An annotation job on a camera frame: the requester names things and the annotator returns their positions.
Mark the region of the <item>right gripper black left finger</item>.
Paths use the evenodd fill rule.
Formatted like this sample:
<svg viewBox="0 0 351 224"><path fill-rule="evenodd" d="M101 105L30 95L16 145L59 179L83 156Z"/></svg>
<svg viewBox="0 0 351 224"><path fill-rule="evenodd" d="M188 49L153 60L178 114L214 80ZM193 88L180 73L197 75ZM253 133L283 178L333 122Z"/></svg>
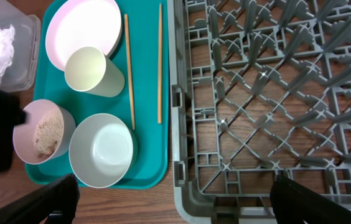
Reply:
<svg viewBox="0 0 351 224"><path fill-rule="evenodd" d="M67 174L0 208L0 223L71 223L80 191L74 174Z"/></svg>

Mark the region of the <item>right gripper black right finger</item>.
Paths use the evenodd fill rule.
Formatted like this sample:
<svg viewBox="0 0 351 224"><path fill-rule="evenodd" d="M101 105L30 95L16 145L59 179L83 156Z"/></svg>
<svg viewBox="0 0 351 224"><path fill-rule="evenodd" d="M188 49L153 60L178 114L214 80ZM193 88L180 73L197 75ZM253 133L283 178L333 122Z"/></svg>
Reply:
<svg viewBox="0 0 351 224"><path fill-rule="evenodd" d="M279 224L351 224L350 210L283 175L276 177L270 201Z"/></svg>

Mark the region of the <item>rice food scraps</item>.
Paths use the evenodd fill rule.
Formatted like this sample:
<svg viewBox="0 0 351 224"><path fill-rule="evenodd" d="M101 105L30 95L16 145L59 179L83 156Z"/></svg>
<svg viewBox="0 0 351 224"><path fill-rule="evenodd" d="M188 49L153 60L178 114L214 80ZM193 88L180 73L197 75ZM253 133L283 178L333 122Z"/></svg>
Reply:
<svg viewBox="0 0 351 224"><path fill-rule="evenodd" d="M58 148L63 137L62 114L53 110L45 114L34 132L34 149L38 157L49 157Z"/></svg>

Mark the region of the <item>pink bowl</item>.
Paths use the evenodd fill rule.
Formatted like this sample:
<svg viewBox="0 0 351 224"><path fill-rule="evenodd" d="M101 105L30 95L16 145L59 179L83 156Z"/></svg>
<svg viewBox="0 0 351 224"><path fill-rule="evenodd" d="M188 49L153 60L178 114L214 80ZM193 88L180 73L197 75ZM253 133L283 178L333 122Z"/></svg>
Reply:
<svg viewBox="0 0 351 224"><path fill-rule="evenodd" d="M13 130L13 146L18 157L37 165L64 155L76 128L73 116L50 100L35 100L24 111L27 119Z"/></svg>

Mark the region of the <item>grey-white bowl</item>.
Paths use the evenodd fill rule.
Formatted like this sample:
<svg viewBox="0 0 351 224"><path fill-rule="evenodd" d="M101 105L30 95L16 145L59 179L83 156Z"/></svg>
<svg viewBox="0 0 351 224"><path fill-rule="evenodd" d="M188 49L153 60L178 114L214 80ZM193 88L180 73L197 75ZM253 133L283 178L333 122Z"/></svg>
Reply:
<svg viewBox="0 0 351 224"><path fill-rule="evenodd" d="M117 184L128 173L138 151L134 133L122 120L112 114L98 113L76 127L68 156L79 181L103 189Z"/></svg>

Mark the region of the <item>cream cup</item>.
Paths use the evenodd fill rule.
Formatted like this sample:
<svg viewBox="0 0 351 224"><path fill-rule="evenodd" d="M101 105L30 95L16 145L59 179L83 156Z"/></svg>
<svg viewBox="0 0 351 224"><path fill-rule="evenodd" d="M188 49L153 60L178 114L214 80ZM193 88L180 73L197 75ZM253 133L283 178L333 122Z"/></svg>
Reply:
<svg viewBox="0 0 351 224"><path fill-rule="evenodd" d="M94 47L74 52L66 63L64 75L71 89L108 98L119 95L125 86L120 69Z"/></svg>

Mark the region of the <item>pink plate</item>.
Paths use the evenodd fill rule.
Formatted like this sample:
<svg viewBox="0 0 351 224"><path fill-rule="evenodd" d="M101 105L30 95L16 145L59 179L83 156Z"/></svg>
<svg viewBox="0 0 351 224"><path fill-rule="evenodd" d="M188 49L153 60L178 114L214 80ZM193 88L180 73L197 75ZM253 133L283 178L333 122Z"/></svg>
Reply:
<svg viewBox="0 0 351 224"><path fill-rule="evenodd" d="M49 22L45 49L52 65L63 71L70 56L83 47L95 47L110 56L119 44L121 32L121 12L116 1L69 0Z"/></svg>

